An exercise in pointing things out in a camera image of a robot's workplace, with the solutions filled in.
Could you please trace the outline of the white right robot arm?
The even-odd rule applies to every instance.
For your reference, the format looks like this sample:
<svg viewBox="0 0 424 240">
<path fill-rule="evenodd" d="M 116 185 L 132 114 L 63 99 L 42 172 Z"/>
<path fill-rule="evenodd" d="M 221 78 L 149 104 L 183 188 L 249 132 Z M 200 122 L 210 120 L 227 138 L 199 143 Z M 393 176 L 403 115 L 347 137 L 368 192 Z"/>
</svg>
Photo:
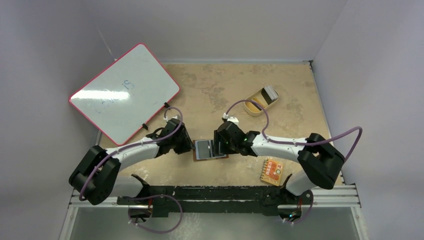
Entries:
<svg viewBox="0 0 424 240">
<path fill-rule="evenodd" d="M 213 142 L 216 154 L 274 157 L 300 164 L 301 170 L 280 191 L 282 200 L 288 204 L 314 187 L 333 189 L 345 163 L 343 154 L 317 133 L 306 138 L 264 137 L 259 131 L 243 132 L 227 120 L 214 131 Z"/>
</svg>

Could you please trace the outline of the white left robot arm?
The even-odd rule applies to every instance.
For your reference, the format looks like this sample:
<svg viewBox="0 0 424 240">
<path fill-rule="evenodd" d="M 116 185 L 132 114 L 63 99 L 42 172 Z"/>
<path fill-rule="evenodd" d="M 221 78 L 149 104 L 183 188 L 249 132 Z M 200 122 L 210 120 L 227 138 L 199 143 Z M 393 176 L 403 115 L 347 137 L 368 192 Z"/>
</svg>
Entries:
<svg viewBox="0 0 424 240">
<path fill-rule="evenodd" d="M 70 175 L 68 183 L 80 193 L 82 201 L 98 205 L 111 196 L 120 171 L 169 151 L 180 155 L 194 148 L 185 124 L 172 118 L 164 127 L 137 142 L 112 148 L 92 146 Z"/>
</svg>

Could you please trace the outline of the brown leather card holder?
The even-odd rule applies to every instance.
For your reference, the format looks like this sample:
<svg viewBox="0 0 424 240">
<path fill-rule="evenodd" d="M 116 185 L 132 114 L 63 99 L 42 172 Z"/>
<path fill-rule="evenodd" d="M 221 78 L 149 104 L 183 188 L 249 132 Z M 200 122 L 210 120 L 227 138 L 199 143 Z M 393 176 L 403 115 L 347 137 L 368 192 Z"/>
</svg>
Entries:
<svg viewBox="0 0 424 240">
<path fill-rule="evenodd" d="M 193 161 L 208 161 L 227 159 L 228 154 L 214 153 L 214 144 L 212 139 L 200 139 L 193 141 Z"/>
</svg>

